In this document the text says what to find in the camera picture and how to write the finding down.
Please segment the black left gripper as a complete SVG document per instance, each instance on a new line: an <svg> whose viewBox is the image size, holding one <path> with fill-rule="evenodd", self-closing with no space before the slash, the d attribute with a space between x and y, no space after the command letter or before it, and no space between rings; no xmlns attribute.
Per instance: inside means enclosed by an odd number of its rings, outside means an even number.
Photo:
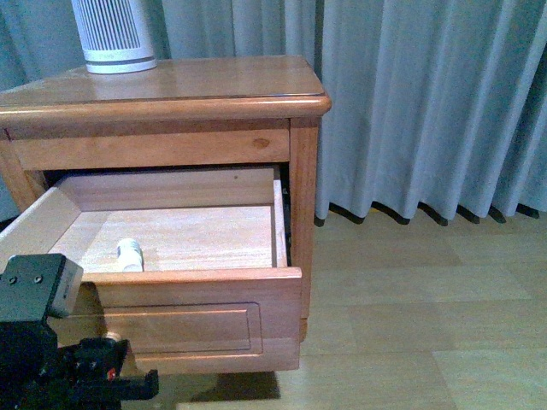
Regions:
<svg viewBox="0 0 547 410"><path fill-rule="evenodd" d="M84 338L59 347L40 323L1 325L2 409L120 409L159 393L157 370L122 378L127 340Z"/></svg>

